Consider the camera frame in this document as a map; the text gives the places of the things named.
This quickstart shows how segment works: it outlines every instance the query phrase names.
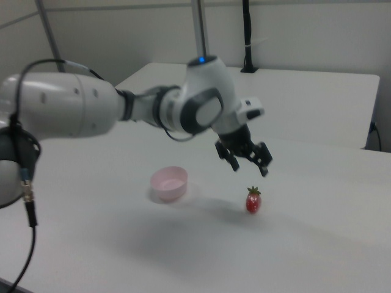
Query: metal pole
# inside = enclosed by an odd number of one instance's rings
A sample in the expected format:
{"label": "metal pole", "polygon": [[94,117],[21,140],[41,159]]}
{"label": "metal pole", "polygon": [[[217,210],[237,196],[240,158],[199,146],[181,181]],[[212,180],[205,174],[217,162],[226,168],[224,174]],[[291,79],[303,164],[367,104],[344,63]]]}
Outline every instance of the metal pole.
{"label": "metal pole", "polygon": [[[35,4],[37,5],[38,13],[41,17],[42,25],[43,28],[45,29],[46,37],[48,38],[53,57],[55,59],[61,59],[59,48],[57,47],[56,41],[54,40],[53,32],[51,30],[49,19],[46,14],[46,10],[43,6],[42,0],[35,0]],[[57,69],[59,70],[59,72],[65,72],[65,68],[63,64],[57,63]]]}
{"label": "metal pole", "polygon": [[208,35],[206,32],[205,5],[203,0],[191,0],[195,44],[198,56],[209,55]]}

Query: black stand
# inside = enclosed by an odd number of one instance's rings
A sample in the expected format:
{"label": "black stand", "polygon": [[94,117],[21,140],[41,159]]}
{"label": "black stand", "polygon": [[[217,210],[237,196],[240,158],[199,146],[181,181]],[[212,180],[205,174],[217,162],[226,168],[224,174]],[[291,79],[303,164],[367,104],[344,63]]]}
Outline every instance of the black stand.
{"label": "black stand", "polygon": [[244,44],[246,45],[246,56],[244,58],[243,69],[240,72],[254,73],[258,67],[252,65],[251,59],[251,17],[249,0],[243,0],[243,24],[244,24]]}

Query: cable connector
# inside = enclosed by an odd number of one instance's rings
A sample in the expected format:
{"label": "cable connector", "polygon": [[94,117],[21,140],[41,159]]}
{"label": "cable connector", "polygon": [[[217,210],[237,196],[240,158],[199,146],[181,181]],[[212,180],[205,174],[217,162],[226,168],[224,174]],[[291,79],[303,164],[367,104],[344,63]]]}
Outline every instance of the cable connector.
{"label": "cable connector", "polygon": [[35,215],[34,193],[32,191],[32,183],[29,180],[28,171],[25,168],[21,170],[21,179],[24,206],[26,207],[27,217],[29,219],[29,226],[33,228],[38,225],[37,217]]}

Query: strawberry leaves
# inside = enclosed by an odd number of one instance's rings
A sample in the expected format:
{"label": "strawberry leaves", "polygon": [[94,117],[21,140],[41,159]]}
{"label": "strawberry leaves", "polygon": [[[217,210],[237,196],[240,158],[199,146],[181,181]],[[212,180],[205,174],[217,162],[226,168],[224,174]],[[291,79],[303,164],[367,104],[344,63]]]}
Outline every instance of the strawberry leaves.
{"label": "strawberry leaves", "polygon": [[251,193],[251,194],[261,194],[260,191],[258,191],[258,187],[251,187],[251,188],[247,188],[247,190]]}

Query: background table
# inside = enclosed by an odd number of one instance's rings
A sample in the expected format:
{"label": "background table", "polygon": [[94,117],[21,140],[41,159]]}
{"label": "background table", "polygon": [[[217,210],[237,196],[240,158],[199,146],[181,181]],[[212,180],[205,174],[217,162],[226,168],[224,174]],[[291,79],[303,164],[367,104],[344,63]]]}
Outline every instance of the background table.
{"label": "background table", "polygon": [[[257,136],[364,148],[379,77],[368,74],[228,68],[240,97],[257,96],[265,108],[250,124]],[[186,66],[150,63],[120,83],[136,93],[154,85],[182,85]]]}
{"label": "background table", "polygon": [[[43,142],[35,180],[33,292],[385,292],[391,286],[391,156],[265,139],[269,175],[220,161],[213,133],[170,141],[145,123],[107,136]],[[179,165],[189,192],[150,195]],[[245,212],[247,186],[263,206]],[[21,202],[0,211],[0,275],[22,267],[30,231]]]}

